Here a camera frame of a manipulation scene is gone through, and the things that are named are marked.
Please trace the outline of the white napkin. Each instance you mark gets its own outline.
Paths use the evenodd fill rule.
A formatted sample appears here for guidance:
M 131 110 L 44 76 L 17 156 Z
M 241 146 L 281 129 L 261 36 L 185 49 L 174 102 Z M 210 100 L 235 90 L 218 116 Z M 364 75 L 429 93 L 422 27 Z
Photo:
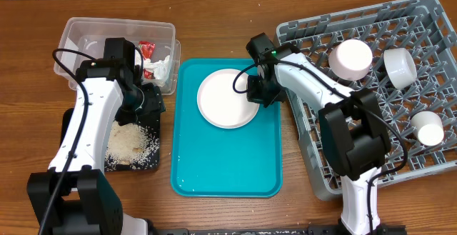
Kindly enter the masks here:
M 144 60 L 143 79 L 157 86 L 164 86 L 169 78 L 170 56 L 167 55 L 163 60 L 152 62 L 150 59 Z

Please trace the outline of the pink round plate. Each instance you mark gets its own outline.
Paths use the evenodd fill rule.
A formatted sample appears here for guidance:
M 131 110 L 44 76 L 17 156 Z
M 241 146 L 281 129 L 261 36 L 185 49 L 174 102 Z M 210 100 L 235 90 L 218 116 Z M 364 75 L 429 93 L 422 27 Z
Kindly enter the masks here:
M 207 122 L 222 129 L 236 129 L 253 120 L 259 104 L 234 90 L 245 90 L 247 78 L 248 75 L 238 69 L 221 69 L 201 82 L 197 106 Z

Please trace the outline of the pink bowl with rice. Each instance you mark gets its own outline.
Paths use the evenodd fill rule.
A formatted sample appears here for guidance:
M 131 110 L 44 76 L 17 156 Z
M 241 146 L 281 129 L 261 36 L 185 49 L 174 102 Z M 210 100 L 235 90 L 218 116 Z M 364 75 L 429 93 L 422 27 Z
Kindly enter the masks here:
M 339 44 L 329 55 L 328 64 L 337 77 L 356 81 L 370 69 L 373 53 L 363 41 L 349 39 Z

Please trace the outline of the grey-green bowl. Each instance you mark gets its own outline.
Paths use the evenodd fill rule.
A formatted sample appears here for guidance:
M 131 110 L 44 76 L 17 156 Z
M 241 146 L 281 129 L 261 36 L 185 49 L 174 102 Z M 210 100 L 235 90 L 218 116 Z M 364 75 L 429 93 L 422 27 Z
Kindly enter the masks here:
M 383 61 L 388 78 L 396 89 L 404 89 L 417 79 L 416 64 L 407 49 L 385 50 Z

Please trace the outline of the small white cup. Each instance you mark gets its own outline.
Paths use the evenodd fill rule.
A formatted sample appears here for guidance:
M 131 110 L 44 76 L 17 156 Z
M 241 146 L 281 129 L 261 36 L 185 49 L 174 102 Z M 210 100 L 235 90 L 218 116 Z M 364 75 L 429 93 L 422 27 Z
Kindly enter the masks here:
M 443 124 L 438 114 L 432 111 L 421 111 L 411 119 L 415 128 L 414 135 L 425 146 L 436 146 L 443 141 Z

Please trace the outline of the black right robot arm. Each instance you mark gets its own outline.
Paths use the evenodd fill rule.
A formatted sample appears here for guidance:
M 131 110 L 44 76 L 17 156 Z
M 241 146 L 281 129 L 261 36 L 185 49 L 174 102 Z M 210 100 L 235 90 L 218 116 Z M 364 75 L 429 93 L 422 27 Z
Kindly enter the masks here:
M 316 111 L 324 156 L 341 177 L 341 224 L 350 234 L 371 234 L 380 224 L 377 181 L 391 150 L 375 94 L 339 84 L 291 44 L 246 50 L 258 68 L 248 78 L 247 99 L 269 106 L 288 89 Z

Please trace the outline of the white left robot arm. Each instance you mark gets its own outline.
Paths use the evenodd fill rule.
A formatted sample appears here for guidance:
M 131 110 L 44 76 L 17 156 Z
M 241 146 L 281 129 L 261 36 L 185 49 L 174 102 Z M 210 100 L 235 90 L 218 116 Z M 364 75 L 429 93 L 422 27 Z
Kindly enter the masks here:
M 64 140 L 46 172 L 32 173 L 27 194 L 40 234 L 155 234 L 148 219 L 129 216 L 104 175 L 111 127 L 135 123 L 164 108 L 136 84 L 135 59 L 86 57 L 76 71 L 55 62 L 77 83 Z

